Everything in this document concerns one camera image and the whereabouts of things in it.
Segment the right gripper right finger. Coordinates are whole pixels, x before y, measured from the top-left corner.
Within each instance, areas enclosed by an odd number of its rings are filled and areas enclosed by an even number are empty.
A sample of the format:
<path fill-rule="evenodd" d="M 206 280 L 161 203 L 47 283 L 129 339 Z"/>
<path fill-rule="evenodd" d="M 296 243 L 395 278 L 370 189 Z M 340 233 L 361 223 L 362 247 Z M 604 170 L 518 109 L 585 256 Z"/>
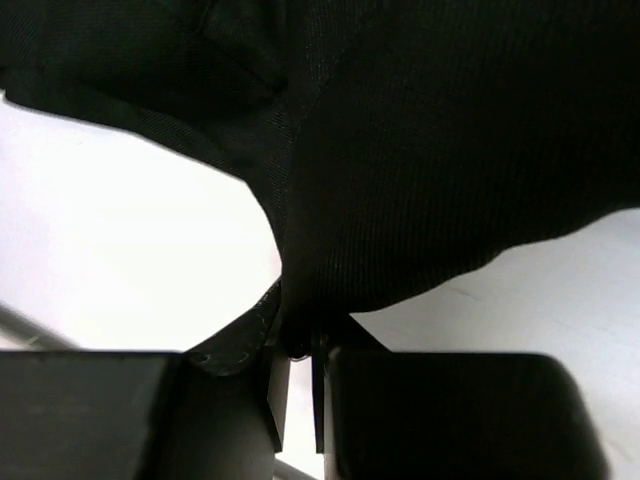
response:
<path fill-rule="evenodd" d="M 328 479 L 607 479 L 582 395 L 532 353 L 393 352 L 316 322 L 316 445 Z"/>

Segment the black skirt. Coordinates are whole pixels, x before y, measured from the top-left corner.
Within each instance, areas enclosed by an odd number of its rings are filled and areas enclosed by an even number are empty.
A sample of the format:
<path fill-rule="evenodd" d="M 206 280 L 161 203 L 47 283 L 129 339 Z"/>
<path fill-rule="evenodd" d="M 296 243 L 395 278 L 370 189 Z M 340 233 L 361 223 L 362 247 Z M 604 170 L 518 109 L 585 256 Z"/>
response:
<path fill-rule="evenodd" d="M 639 204 L 635 1 L 5 1 L 1 86 L 245 181 L 295 357 Z"/>

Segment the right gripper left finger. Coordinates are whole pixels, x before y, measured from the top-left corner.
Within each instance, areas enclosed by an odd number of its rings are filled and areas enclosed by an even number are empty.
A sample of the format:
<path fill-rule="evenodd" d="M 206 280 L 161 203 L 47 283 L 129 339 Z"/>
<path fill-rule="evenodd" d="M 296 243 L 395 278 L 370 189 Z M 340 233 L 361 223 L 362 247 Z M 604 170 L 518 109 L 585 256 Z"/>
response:
<path fill-rule="evenodd" d="M 5 479 L 269 479 L 289 362 L 280 289 L 183 352 L 1 355 Z"/>

